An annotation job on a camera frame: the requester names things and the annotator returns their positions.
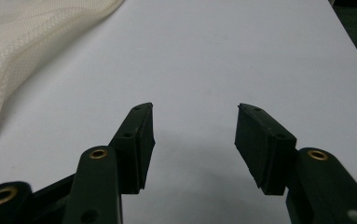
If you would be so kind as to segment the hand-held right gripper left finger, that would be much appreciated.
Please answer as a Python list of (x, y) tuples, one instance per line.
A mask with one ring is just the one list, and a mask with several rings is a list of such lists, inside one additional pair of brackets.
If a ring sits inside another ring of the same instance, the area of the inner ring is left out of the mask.
[(110, 142), (117, 152), (122, 194), (138, 194), (144, 189), (155, 143), (153, 105), (144, 103), (133, 107)]

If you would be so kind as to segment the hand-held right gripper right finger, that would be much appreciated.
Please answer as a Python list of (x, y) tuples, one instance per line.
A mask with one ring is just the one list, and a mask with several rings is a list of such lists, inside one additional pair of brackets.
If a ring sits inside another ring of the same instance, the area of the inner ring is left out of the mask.
[(239, 104), (235, 146), (264, 194), (283, 195), (295, 145), (296, 138), (264, 109)]

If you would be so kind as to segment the cream mesh fabric bag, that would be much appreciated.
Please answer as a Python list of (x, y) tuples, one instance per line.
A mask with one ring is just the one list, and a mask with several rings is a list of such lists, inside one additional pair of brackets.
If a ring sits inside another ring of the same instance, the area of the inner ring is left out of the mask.
[(4, 102), (68, 39), (124, 0), (0, 0), (0, 113)]

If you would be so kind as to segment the white table mat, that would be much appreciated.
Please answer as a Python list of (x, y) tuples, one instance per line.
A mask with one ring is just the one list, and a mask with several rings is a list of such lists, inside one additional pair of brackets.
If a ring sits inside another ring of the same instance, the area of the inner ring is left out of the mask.
[(235, 148), (242, 103), (357, 181), (357, 49), (328, 0), (125, 0), (8, 99), (0, 184), (72, 174), (147, 102), (156, 144), (124, 224), (290, 224)]

